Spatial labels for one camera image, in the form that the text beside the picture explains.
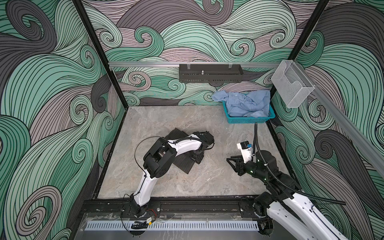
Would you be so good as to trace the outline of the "dark grey pinstripe shirt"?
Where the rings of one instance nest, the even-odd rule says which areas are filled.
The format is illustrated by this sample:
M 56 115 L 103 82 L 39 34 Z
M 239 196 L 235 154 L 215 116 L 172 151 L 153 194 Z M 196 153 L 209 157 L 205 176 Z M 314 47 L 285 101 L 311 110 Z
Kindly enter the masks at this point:
M 175 128 L 173 129 L 167 136 L 165 136 L 166 140 L 178 140 L 184 137 L 187 137 L 188 134 Z M 173 162 L 173 164 L 178 167 L 180 170 L 182 170 L 184 173 L 189 174 L 192 167 L 195 164 L 195 161 L 191 159 L 190 152 L 181 154 L 177 156 Z

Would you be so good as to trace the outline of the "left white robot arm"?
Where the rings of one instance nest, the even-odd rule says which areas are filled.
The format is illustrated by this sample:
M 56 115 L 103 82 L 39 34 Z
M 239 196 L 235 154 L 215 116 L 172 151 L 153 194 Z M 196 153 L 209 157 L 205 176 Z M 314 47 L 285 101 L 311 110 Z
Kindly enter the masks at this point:
M 143 175 L 137 190 L 131 195 L 133 205 L 138 210 L 145 210 L 158 179 L 168 172 L 177 157 L 192 152 L 193 160 L 201 161 L 204 152 L 210 150 L 214 144 L 214 136 L 209 132 L 194 132 L 175 140 L 158 137 L 144 155 L 141 167 Z

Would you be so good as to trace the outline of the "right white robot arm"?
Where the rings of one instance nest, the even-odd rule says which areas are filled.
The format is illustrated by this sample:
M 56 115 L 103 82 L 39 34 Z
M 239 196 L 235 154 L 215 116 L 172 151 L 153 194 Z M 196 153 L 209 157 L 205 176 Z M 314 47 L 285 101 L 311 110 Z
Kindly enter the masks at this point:
M 258 217 L 279 223 L 298 240 L 345 240 L 346 237 L 321 213 L 316 203 L 345 205 L 345 202 L 312 196 L 303 192 L 289 175 L 281 172 L 276 158 L 261 150 L 258 124 L 254 125 L 253 143 L 237 144 L 241 155 L 227 159 L 238 176 L 245 174 L 262 181 L 266 192 L 250 206 Z

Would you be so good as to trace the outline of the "teal plastic basket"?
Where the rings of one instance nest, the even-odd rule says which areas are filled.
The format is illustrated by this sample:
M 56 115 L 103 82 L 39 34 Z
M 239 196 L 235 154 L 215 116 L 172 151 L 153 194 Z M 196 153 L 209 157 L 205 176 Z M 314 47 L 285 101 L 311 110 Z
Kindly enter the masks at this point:
M 225 115 L 227 118 L 227 122 L 229 124 L 262 124 L 265 123 L 271 119 L 275 118 L 275 112 L 272 108 L 272 106 L 269 107 L 269 115 L 267 117 L 262 118 L 251 118 L 251 117 L 230 117 L 227 111 L 226 103 L 221 102 L 225 111 Z

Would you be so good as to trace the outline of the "light blue shirt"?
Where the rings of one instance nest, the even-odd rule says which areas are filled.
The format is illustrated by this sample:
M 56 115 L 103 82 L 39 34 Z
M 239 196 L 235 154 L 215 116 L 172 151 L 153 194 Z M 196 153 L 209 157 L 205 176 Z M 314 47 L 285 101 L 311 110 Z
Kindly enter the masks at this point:
M 242 94 L 218 91 L 212 95 L 215 102 L 224 102 L 230 117 L 264 118 L 269 115 L 271 94 L 258 90 Z

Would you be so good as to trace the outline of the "black perforated wall tray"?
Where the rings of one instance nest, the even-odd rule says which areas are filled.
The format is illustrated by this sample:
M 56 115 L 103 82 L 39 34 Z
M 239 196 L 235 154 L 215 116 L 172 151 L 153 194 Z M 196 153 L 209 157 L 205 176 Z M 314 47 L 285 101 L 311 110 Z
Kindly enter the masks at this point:
M 181 83 L 240 83 L 244 72 L 235 64 L 182 64 L 179 66 Z

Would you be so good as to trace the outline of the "clear plastic wall bin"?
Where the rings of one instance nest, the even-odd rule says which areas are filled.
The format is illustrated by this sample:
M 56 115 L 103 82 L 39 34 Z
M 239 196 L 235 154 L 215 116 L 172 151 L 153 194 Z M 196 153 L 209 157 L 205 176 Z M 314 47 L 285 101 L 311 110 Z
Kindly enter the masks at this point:
M 298 108 L 315 89 L 305 69 L 293 60 L 282 61 L 271 80 L 289 109 Z

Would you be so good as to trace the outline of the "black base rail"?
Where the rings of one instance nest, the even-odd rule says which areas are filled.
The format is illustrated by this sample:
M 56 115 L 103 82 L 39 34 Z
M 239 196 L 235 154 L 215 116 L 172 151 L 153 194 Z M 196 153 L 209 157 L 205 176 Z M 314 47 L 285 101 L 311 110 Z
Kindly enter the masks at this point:
M 152 197 L 140 207 L 129 197 L 122 199 L 84 201 L 82 213 L 122 213 L 124 218 L 144 213 L 152 216 L 166 214 L 240 214 L 255 217 L 252 205 L 258 195 L 209 197 Z

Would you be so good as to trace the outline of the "aluminium right rail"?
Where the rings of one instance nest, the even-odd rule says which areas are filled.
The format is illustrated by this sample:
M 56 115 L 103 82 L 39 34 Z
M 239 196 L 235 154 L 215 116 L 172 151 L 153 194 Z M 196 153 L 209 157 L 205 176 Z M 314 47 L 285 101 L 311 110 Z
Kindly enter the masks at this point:
M 369 139 L 348 118 L 347 101 L 344 100 L 342 90 L 330 74 L 318 67 L 305 70 L 298 65 L 302 74 L 309 79 L 315 88 L 312 94 L 321 102 L 327 112 L 333 117 L 339 129 L 352 141 L 358 152 L 369 162 L 372 167 L 384 176 L 384 157 Z

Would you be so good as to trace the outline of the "black left corner post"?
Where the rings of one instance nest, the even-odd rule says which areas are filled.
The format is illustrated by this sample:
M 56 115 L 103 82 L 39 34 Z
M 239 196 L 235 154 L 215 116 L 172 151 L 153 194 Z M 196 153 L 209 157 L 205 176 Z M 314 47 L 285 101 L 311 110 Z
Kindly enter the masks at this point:
M 109 61 L 107 59 L 107 56 L 101 46 L 101 43 L 97 37 L 97 34 L 96 34 L 96 31 L 95 29 L 93 28 L 93 25 L 91 23 L 91 20 L 86 12 L 86 9 L 84 7 L 84 4 L 81 0 L 73 0 L 73 4 L 80 16 L 80 19 L 82 20 L 82 23 L 91 39 L 91 42 L 92 44 L 94 45 L 94 47 L 96 48 L 96 52 L 102 62 L 102 65 L 113 85 L 113 87 L 115 88 L 115 91 L 117 92 L 117 95 L 125 109 L 125 111 L 128 110 L 129 106 L 127 104 L 127 101 L 124 97 L 124 94 L 120 88 L 120 85 L 119 85 L 119 82 L 117 80 L 117 77 L 115 75 L 115 73 L 110 69 L 110 66 L 109 66 Z

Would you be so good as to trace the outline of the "black corner post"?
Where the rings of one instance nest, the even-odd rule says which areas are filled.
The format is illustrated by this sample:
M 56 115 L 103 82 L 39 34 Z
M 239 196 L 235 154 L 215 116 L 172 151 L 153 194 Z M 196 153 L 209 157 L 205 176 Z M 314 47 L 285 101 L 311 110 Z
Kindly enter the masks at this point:
M 93 25 L 91 23 L 91 20 L 86 12 L 86 9 L 84 7 L 84 4 L 81 0 L 73 0 L 73 4 L 80 16 L 80 19 L 82 20 L 82 23 L 91 39 L 91 42 L 92 44 L 94 45 L 94 47 L 96 48 L 96 52 L 102 62 L 102 65 L 113 85 L 113 87 L 115 88 L 115 91 L 117 92 L 117 95 L 125 109 L 125 111 L 128 110 L 129 106 L 127 104 L 127 101 L 124 97 L 124 94 L 120 88 L 120 85 L 119 85 L 119 82 L 117 80 L 117 77 L 115 75 L 115 73 L 110 69 L 110 66 L 109 66 L 109 61 L 107 59 L 107 56 L 101 46 L 101 43 L 97 37 L 97 34 L 96 34 L 96 31 L 95 29 L 93 28 Z
M 326 6 L 328 5 L 329 0 L 320 0 L 318 4 L 316 5 L 311 17 L 308 19 L 308 22 L 305 25 L 305 28 L 303 32 L 301 33 L 297 43 L 295 44 L 294 48 L 292 49 L 288 60 L 295 60 L 297 56 L 299 55 L 302 47 L 307 42 L 308 38 L 310 37 L 312 31 L 314 30 L 317 22 L 319 21 L 322 13 L 324 12 Z

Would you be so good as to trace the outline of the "black right corner post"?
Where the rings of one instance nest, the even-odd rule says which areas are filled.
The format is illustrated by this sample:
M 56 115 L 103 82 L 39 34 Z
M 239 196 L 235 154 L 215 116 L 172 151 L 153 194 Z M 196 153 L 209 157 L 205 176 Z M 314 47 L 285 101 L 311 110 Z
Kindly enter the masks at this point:
M 326 6 L 328 5 L 329 0 L 320 0 L 318 4 L 316 5 L 311 17 L 308 19 L 308 22 L 305 25 L 305 28 L 303 32 L 301 33 L 297 43 L 295 44 L 294 48 L 292 49 L 288 60 L 295 60 L 297 56 L 299 55 L 302 47 L 307 42 L 308 38 L 310 37 L 312 31 L 314 30 L 317 22 L 319 21 L 322 13 L 324 12 Z

